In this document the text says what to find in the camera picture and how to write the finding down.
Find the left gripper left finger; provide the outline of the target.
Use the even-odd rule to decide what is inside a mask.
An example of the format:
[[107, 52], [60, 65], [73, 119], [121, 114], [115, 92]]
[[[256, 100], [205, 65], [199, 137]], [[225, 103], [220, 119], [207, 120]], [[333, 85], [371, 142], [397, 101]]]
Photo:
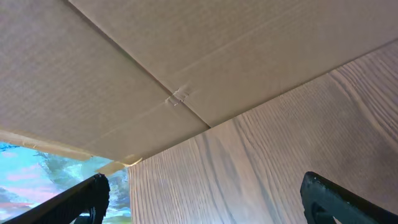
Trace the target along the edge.
[[4, 224], [102, 224], [110, 187], [104, 174], [95, 174]]

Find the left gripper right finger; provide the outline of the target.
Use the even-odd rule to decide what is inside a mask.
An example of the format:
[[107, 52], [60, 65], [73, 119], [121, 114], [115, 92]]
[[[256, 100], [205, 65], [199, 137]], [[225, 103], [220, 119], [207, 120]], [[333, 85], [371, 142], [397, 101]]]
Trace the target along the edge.
[[397, 215], [308, 171], [300, 195], [308, 223], [397, 223]]

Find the brown cardboard sheet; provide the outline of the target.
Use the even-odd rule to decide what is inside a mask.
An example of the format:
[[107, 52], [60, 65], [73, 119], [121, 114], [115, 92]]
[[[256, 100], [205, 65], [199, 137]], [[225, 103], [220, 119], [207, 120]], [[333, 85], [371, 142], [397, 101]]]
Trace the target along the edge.
[[396, 0], [2, 1], [1, 140], [133, 163], [396, 38]]

